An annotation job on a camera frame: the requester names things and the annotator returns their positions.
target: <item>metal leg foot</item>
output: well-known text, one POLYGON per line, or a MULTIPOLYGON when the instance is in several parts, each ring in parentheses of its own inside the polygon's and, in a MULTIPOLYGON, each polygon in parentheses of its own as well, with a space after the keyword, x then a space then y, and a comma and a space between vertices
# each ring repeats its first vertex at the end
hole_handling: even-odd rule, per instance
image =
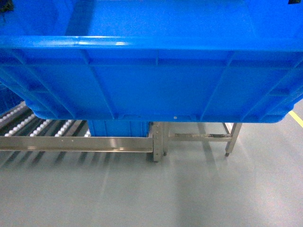
POLYGON ((232 140, 227 143, 225 151, 225 156, 228 157, 230 153, 232 153, 232 150, 236 144, 240 129, 241 129, 242 123, 234 123, 231 131, 232 140))

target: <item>metal support rail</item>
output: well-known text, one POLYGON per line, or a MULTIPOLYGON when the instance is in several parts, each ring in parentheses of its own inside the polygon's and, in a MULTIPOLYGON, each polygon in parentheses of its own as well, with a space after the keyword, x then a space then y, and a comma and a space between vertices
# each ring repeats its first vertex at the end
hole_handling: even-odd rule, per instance
POLYGON ((223 123, 227 134, 169 134, 168 122, 151 122, 148 137, 91 137, 85 121, 41 120, 21 106, 13 112, 18 119, 6 117, 0 124, 0 150, 144 152, 153 153, 153 161, 159 162, 168 152, 169 140, 224 141, 228 156, 242 125, 235 123, 229 129, 223 123))
POLYGON ((163 150, 164 155, 168 151, 168 142, 172 141, 208 141, 208 142, 227 142, 225 148, 225 156, 229 156, 232 153, 232 150, 236 144, 242 123, 234 123, 233 126, 230 126, 229 123, 223 123, 226 134, 181 134, 181 133, 169 133, 169 123, 164 123, 164 142, 163 150))

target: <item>blue bin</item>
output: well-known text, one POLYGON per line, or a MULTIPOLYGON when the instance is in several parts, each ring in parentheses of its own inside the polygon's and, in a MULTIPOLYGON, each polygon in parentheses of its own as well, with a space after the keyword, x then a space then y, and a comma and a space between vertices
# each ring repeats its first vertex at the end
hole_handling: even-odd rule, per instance
POLYGON ((92 136, 146 137, 148 122, 128 121, 88 121, 92 136))
POLYGON ((0 83, 0 115, 19 105, 23 100, 0 83))
POLYGON ((267 123, 303 98, 303 4, 13 3, 0 81, 41 118, 267 123))

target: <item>gray floor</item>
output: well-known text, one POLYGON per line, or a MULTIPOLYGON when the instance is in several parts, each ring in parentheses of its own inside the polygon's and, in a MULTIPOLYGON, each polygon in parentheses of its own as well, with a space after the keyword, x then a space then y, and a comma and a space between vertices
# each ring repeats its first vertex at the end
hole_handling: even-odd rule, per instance
MULTIPOLYGON (((303 102, 295 112, 303 118, 303 102)), ((224 132, 220 124, 172 125, 224 132)), ((0 226, 303 226, 303 128, 244 124, 226 143, 170 142, 162 162, 146 154, 19 153, 0 168, 0 226)), ((7 153, 1 153, 4 160, 7 153)))

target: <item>metal table leg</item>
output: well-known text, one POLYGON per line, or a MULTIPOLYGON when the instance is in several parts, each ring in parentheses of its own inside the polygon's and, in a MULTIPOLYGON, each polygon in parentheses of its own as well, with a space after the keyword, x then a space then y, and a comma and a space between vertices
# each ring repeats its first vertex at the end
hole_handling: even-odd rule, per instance
POLYGON ((230 132, 232 136, 232 140, 227 143, 225 148, 225 156, 228 157, 230 153, 232 153, 232 150, 236 144, 240 129, 241 129, 242 123, 234 123, 232 126, 232 131, 230 132))
POLYGON ((169 122, 164 123, 163 133, 163 155, 166 156, 169 150, 169 122))
POLYGON ((156 163, 163 157, 163 132, 164 122, 154 122, 152 124, 153 161, 156 163))

